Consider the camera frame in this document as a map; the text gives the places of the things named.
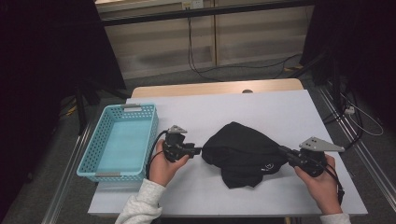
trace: metal bracket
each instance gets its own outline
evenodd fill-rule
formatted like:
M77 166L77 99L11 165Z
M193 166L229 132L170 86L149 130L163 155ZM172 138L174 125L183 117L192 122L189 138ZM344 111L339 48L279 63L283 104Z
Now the metal bracket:
M301 148L305 148L311 151L337 151L344 152L345 149L343 147L339 147L335 144L326 142L314 136L308 138L304 142L300 144Z
M168 133L186 133L187 131L178 127L177 125L172 126L168 129Z

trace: electrical cable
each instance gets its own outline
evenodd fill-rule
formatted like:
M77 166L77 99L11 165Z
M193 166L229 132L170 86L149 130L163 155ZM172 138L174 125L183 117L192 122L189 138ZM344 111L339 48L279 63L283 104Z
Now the electrical cable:
M313 160L312 158L307 157L310 161L312 161L313 163L315 163L316 165L320 166L320 168L323 169L323 171L325 171L329 176L332 177L332 179L334 179L335 183L337 184L337 195L338 195L338 202L341 203L343 202L343 198L344 198L344 188L343 185L340 182L340 179L338 178L338 174L335 171L335 169L330 165L327 164L326 166L323 166L320 162Z
M355 107L356 109L358 109L361 113L363 113L365 116L367 116L370 120L372 120L380 129L381 129L381 133L370 133L369 131L365 130L361 124L359 124L357 121L355 121L352 116L349 114L349 118L351 119L351 121L353 123L355 123L356 126L358 126L362 131L373 135L373 136L380 136L384 133L384 129L382 128L382 126L375 120L373 119L370 115L368 115L366 112L364 112L362 109L360 109L358 106L354 105L352 102L349 101L349 99L347 99L347 97L345 97L344 94L341 94L342 97L344 97L353 107Z
M331 113L329 116L327 116L326 118L322 119L323 124L324 124L324 125L327 125L327 124L329 124L329 123L332 123L332 122L334 122L334 121L340 119L341 117L344 116L344 113L345 113L345 110L342 110L342 111L339 112L339 113L337 113L337 112L335 111L335 114L334 114L334 113ZM335 118L326 121L326 119L328 119L331 115L336 115L336 116L335 116Z
M154 148L157 145L158 140L160 140L160 137L163 136L163 134L166 134L166 133L168 133L168 131L160 132L160 134L158 134L158 136L155 138L154 142L152 143L151 149L150 149L149 154L148 154L149 162L146 164L146 179L149 179L149 168L151 166L152 160L154 159L154 158L152 158L152 152L154 151Z
M215 80L215 81L219 81L222 82L222 80L216 79L216 78L212 78L212 77L205 77L202 75L202 73L207 73L213 70L217 70L217 69L221 69L221 68L253 68L253 69L260 69L260 68L268 68L268 67L273 67L279 64L283 64L282 65L282 69L279 72L279 74L277 74L275 77L273 77L273 79L279 77L282 73L283 70L285 68L285 63L297 56L301 56L301 53L298 54L294 54L292 56L289 56L288 58L278 62L278 63L273 63L273 64L268 64L268 65L263 65L263 66L245 66L245 65L224 65L224 66L218 66L218 67L214 67L214 68L209 68L206 70L202 70L202 71L198 71L198 69L195 67L195 63L194 63L194 59L193 59L193 54L192 54L192 37L191 37L191 33L192 33L192 28L191 28L191 18L188 18L188 23L189 23L189 66L190 69L195 72L196 74L198 74L200 77L202 78L206 78L206 79L210 79L210 80Z
M216 79L216 78L212 78L212 77L204 77L201 72L199 72L197 70L197 68L195 67L195 63L194 63L194 58L192 55L192 39L191 39L191 33L192 33L192 29L191 29L191 18L187 18L188 22L189 22L189 66L190 69L195 72L196 74L198 74L198 76L205 78L205 79L209 79L209 80L214 80L214 81L218 81L218 82L222 82L222 80Z
M334 116L334 113L330 113L330 115L324 117L324 118L321 119L321 120L324 122L326 119L329 119L331 116Z
M354 92L353 92L352 90L348 90L348 91L352 94L352 97L353 97L353 101L354 101L354 103L355 103L355 106L358 106L358 102L357 102L357 100L356 100L356 96L355 96ZM342 92L340 92L340 94L341 94L342 97L346 98L346 102L349 102L349 103L351 104L351 101L350 101ZM335 119L326 121L325 124L328 124L328 123L331 123L331 122L333 122L333 121L335 121L335 120L340 119L343 115L345 115L345 109L342 110L341 113L342 113L341 116L338 115ZM360 113L359 110L356 111L355 116L356 116L356 119L357 119L357 121L358 121L359 126L363 127L363 124L362 124L362 121L361 121L361 113ZM355 145L355 144L361 139L362 134L363 134L363 131L362 131L361 129L358 129L358 131L357 131L357 133L356 133L356 136L352 139L352 141L351 141L347 146L344 147L344 149L347 151L347 150L350 149L353 145Z

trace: metal rail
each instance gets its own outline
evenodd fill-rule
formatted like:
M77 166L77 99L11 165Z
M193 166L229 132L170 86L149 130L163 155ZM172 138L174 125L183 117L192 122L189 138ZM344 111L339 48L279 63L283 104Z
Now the metal rail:
M81 154L84 152L83 148L86 146L89 141L90 133L93 132L93 124L90 121L88 123L85 131L78 137L78 140L73 149L72 155L70 157L69 162L64 169L64 174L61 178L60 183L55 191L55 194L52 196L52 200L49 204L49 208L47 209L46 214L44 215L43 221L41 224L55 224L58 216L61 212L62 206L64 204L64 199L66 198L67 192L69 190L70 183L72 181L72 176L76 173L78 167L78 159L81 157Z
M335 118L337 118L337 110L334 105L332 105L332 95L328 91L321 91L321 96L323 101L329 107L329 109L333 112ZM356 136L357 132L353 129L352 124L346 117L341 117L337 120L340 125L342 131L346 135L347 139L352 142L353 138ZM388 176L381 169L379 164L376 162L372 154L366 145L364 145L363 141L359 140L355 146L355 151L361 158L364 166L369 171L375 183L379 186L385 198L388 200L390 206L396 212L396 188L389 180Z
M241 6L230 6L230 7L207 7L192 10L180 10L173 12L156 13L143 16L132 16L132 17L118 17L102 19L104 26L123 25L131 23L140 23L147 21L167 21L174 19L213 16L222 14L231 14L239 12L249 11L261 11L270 9L279 9L287 7L306 7L313 6L318 0L283 0L268 3L259 4L248 4Z

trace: black cloth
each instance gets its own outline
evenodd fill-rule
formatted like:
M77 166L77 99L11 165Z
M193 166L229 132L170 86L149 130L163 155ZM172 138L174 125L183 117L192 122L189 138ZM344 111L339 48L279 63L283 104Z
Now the black cloth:
M202 158L221 168L221 177L229 189L254 188L263 175L275 174L287 162L278 146L265 134L231 122L204 144Z

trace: hand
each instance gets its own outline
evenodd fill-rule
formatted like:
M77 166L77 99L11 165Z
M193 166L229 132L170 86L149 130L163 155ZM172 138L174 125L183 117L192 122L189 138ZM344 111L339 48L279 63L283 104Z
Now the hand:
M172 180L176 171L187 163L189 156L185 155L178 161L170 162L163 155L163 139L158 141L156 146L156 153L158 154L151 162L149 169L149 180L159 185L166 187L166 185Z
M325 155L327 163L335 169L335 160L329 155ZM304 172L300 167L294 167L294 170L306 186L312 198L317 202L323 215L332 215L343 213L337 197L337 183L325 171L317 177L312 177Z

